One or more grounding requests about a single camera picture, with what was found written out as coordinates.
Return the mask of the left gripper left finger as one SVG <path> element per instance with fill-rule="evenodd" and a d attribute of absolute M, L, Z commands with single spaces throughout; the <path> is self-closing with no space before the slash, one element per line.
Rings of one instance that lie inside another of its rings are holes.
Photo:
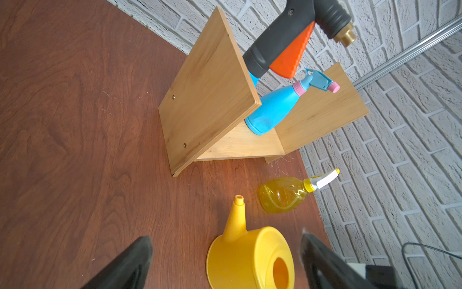
<path fill-rule="evenodd" d="M 150 237 L 139 237 L 83 287 L 85 289 L 143 289 L 152 255 Z"/>

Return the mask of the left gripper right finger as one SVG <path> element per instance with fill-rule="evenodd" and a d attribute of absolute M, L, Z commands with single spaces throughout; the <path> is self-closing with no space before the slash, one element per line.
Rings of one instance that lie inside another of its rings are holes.
<path fill-rule="evenodd" d="M 373 289 L 375 287 L 311 233 L 302 235 L 300 258 L 309 287 L 312 289 L 323 288 L 320 273 L 333 289 Z"/>

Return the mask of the yellow watering can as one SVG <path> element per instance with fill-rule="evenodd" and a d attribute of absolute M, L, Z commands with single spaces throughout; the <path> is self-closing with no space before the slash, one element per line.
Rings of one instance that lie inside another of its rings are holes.
<path fill-rule="evenodd" d="M 241 195 L 235 196 L 224 233 L 208 250 L 206 274 L 213 289 L 293 289 L 295 283 L 284 236 L 270 226 L 248 231 Z"/>

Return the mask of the yellow transparent spray bottle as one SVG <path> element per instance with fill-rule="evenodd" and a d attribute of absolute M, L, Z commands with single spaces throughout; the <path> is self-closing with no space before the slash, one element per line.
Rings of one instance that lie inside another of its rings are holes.
<path fill-rule="evenodd" d="M 304 180 L 294 177 L 281 177 L 261 185 L 258 196 L 267 213 L 285 213 L 297 208 L 309 193 L 320 190 L 340 175 L 339 169 Z"/>

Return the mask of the light blue egg spray bottle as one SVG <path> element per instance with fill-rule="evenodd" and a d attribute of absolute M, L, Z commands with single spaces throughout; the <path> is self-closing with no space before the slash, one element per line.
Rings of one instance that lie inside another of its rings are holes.
<path fill-rule="evenodd" d="M 245 119 L 251 132 L 262 136 L 276 127 L 294 108 L 308 88 L 336 93 L 340 85 L 324 73 L 306 69 L 305 77 L 293 85 L 277 89 L 261 98 L 262 105 Z"/>

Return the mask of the blue pressure sprayer grey handle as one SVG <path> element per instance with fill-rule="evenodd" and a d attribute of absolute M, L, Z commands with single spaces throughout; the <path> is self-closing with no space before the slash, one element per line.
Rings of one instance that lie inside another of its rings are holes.
<path fill-rule="evenodd" d="M 351 16 L 338 1 L 287 1 L 284 11 L 243 55 L 254 85 L 269 70 L 293 78 L 315 25 L 344 47 L 356 40 Z"/>

